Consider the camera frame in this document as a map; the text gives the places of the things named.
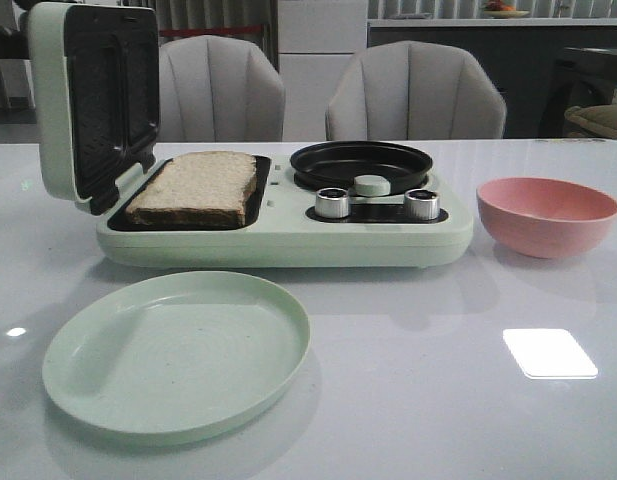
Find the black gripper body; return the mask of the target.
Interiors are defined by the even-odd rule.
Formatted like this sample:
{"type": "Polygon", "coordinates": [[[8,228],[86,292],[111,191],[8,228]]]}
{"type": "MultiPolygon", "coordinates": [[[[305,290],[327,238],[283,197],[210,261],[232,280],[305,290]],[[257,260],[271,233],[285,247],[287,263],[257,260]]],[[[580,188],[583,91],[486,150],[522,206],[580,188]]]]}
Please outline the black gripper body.
{"type": "Polygon", "coordinates": [[[31,2],[24,0],[8,1],[15,4],[23,13],[19,17],[19,27],[0,26],[0,59],[29,59],[27,23],[31,2]]]}

